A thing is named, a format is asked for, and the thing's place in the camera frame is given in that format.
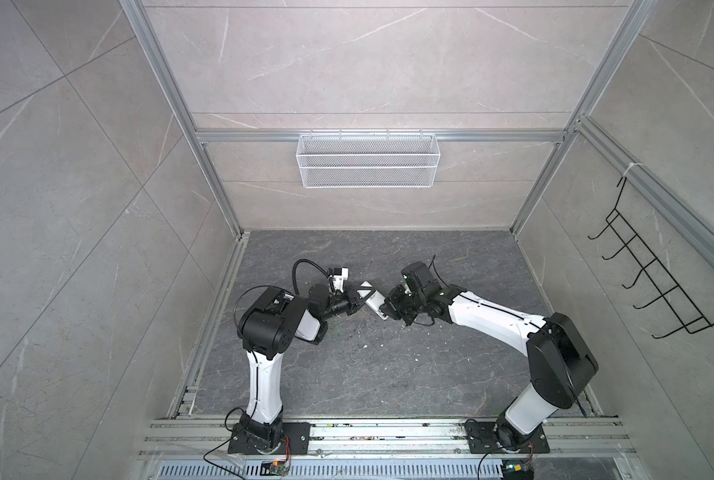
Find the white remote control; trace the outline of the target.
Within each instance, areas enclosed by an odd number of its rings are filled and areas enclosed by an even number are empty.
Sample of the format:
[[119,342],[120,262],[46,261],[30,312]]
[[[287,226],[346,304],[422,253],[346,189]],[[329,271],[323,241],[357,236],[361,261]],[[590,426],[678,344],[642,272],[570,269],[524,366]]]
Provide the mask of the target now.
[[[374,287],[369,281],[362,282],[360,286]],[[366,302],[363,302],[363,304],[366,305],[371,311],[373,311],[379,318],[381,318],[382,320],[388,320],[389,316],[381,310],[381,307],[384,305],[384,303],[385,297],[377,289],[373,296],[371,296]]]

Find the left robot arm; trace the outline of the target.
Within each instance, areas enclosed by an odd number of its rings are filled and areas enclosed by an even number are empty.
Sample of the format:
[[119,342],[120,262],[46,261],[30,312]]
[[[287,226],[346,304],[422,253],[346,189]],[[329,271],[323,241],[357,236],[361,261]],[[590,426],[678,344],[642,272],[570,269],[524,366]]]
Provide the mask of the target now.
[[276,448],[283,438],[282,361],[293,340],[317,345],[328,331],[328,319],[352,315],[363,306],[380,314],[384,301],[368,282],[358,287],[317,284],[306,296],[266,286],[245,310],[237,322],[237,334],[249,361],[250,401],[240,425],[262,449]]

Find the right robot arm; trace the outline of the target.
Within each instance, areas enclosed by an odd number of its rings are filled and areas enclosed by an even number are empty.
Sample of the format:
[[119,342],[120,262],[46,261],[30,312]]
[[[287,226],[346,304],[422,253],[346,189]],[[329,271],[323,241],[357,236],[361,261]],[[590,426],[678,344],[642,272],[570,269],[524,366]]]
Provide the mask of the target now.
[[401,271],[403,282],[378,307],[382,315],[411,325],[420,314],[468,327],[527,358],[530,383],[499,415],[492,436],[497,446],[517,451],[546,419],[577,403],[599,364],[573,321],[555,312],[528,314],[486,300],[435,278],[423,262]]

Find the left green circuit board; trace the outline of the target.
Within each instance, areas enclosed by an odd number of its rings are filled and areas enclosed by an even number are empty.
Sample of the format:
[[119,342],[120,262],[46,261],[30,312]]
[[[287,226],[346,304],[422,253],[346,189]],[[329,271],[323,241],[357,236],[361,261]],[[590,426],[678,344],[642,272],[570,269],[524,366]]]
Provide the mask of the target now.
[[290,465],[287,461],[275,460],[261,463],[261,474],[271,476],[287,476],[290,472]]

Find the green circuit board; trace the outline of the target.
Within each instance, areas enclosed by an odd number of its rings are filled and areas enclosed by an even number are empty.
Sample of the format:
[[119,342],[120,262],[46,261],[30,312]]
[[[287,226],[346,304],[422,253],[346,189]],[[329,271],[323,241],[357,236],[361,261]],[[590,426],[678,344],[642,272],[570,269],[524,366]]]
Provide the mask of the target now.
[[534,480],[535,471],[530,462],[505,460],[502,465],[503,480]]
[[287,476],[290,472],[290,465],[287,461],[275,460],[261,463],[261,474],[271,476]]

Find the right green circuit board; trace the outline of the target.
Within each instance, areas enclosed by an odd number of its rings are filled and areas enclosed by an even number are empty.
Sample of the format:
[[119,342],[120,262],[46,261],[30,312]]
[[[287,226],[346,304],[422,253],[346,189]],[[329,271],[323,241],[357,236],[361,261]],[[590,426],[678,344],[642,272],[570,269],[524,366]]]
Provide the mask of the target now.
[[534,480],[535,471],[530,462],[505,460],[502,465],[503,480]]

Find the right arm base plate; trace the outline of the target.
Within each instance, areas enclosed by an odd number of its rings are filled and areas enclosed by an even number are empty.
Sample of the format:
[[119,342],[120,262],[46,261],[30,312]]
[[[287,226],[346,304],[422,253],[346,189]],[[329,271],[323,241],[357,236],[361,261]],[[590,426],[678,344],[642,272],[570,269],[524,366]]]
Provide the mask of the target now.
[[520,453],[548,454],[550,447],[543,427],[523,435],[508,423],[467,419],[463,423],[465,438],[473,454]]

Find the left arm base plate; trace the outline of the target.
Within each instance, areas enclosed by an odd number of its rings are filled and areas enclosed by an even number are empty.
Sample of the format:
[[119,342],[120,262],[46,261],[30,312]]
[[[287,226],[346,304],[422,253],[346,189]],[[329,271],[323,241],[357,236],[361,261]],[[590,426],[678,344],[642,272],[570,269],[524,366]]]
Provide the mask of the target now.
[[237,423],[227,447],[229,454],[304,455],[308,452],[312,425],[307,422],[276,422],[261,425],[252,422],[243,427]]

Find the aluminium mounting rail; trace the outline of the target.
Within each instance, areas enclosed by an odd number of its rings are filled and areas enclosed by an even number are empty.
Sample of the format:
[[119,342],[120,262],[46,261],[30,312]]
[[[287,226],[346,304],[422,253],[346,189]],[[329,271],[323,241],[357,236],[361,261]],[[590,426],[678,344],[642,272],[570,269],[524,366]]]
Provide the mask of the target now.
[[[308,452],[314,456],[444,456],[470,452],[464,419],[297,419],[312,425]],[[551,418],[543,425],[548,457],[627,458],[636,450],[616,418]],[[218,417],[155,420],[134,446],[141,457],[198,457],[211,448],[226,454],[231,425]]]

